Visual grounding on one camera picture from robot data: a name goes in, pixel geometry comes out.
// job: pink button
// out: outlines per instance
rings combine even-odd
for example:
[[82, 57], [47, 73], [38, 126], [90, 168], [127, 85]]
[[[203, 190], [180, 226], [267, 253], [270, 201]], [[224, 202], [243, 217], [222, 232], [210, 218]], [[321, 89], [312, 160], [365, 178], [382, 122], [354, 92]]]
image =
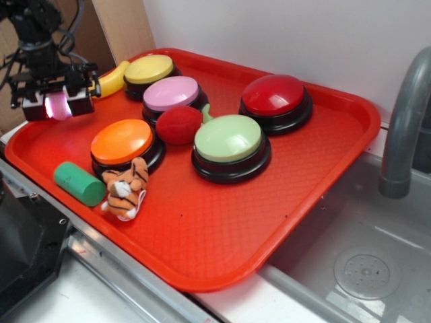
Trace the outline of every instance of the pink button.
[[150, 85], [143, 93], [146, 106], [154, 111], [167, 111], [174, 106], [187, 106], [199, 94], [196, 80], [187, 76], [172, 76]]

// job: button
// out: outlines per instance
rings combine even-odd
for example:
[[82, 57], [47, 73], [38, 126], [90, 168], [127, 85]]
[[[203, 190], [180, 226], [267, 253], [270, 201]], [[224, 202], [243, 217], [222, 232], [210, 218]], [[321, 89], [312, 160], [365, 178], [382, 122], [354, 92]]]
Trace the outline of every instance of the button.
[[198, 94], [196, 80], [187, 76], [172, 76], [150, 85], [143, 94], [143, 101], [154, 111], [167, 111], [175, 106], [189, 105]]
[[304, 86], [289, 75], [268, 75], [250, 83], [242, 94], [245, 108], [259, 116], [277, 116], [297, 107], [304, 99]]
[[142, 155], [153, 141], [148, 123], [138, 119], [126, 119], [102, 129], [91, 143], [94, 159], [106, 165], [131, 161]]
[[172, 72], [174, 63], [166, 55], [148, 55], [141, 57], [125, 69], [126, 80], [133, 84], [153, 83]]
[[235, 162], [257, 150], [261, 128], [242, 115], [220, 116], [205, 123], [196, 133], [195, 146], [200, 156], [217, 163]]

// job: green foam block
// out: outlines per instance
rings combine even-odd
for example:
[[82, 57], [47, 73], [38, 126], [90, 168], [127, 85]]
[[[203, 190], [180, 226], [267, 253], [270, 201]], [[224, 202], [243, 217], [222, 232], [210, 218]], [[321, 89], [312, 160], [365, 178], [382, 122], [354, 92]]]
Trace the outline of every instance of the green foam block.
[[106, 195], [106, 185], [79, 166], [66, 161], [54, 172], [54, 181], [83, 204], [93, 207]]

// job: pink light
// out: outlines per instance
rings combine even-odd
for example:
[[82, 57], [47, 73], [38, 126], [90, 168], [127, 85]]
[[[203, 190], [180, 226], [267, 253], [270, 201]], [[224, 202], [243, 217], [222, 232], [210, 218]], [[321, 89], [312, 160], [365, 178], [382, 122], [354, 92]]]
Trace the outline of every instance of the pink light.
[[46, 114], [55, 120], [65, 120], [72, 116], [63, 92], [48, 93], [45, 98]]

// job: white wall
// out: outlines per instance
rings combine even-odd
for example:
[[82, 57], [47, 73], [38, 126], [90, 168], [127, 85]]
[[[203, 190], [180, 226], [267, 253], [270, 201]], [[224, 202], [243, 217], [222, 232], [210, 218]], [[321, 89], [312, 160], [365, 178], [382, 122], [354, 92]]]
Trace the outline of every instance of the white wall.
[[383, 120], [431, 45], [427, 0], [143, 0], [158, 48], [173, 47], [369, 99]]

